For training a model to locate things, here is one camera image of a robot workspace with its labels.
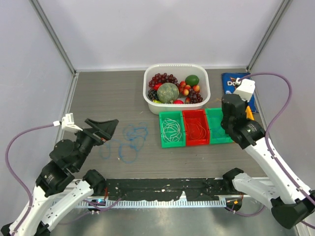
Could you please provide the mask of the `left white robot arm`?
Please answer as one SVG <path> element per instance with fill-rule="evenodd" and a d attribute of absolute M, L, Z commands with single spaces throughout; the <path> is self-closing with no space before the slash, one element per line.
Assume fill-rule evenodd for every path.
<path fill-rule="evenodd" d="M 49 154 L 50 162 L 42 168 L 33 191 L 15 174 L 8 160 L 9 150 L 20 134 L 10 141 L 5 151 L 5 162 L 10 173 L 25 189 L 29 201 L 14 222 L 1 228 L 4 236 L 47 236 L 76 204 L 88 196 L 100 196 L 105 192 L 105 178 L 98 171 L 89 170 L 71 193 L 63 197 L 55 207 L 51 206 L 74 180 L 73 173 L 80 171 L 92 148 L 111 140 L 119 121 L 95 121 L 88 118 L 85 123 L 89 128 L 77 126 L 70 113 L 51 124 L 74 133 L 76 140 L 60 140 L 55 144 Z"/>

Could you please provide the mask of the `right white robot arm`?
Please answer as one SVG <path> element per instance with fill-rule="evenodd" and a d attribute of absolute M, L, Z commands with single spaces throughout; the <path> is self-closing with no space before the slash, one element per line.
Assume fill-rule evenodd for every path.
<path fill-rule="evenodd" d="M 221 126 L 225 133 L 249 154 L 273 183 L 273 187 L 234 168 L 224 174 L 222 188 L 256 199 L 284 228 L 291 229 L 315 211 L 315 192 L 284 162 L 263 127 L 246 116 L 247 102 L 237 94 L 225 94 L 221 100 Z"/>

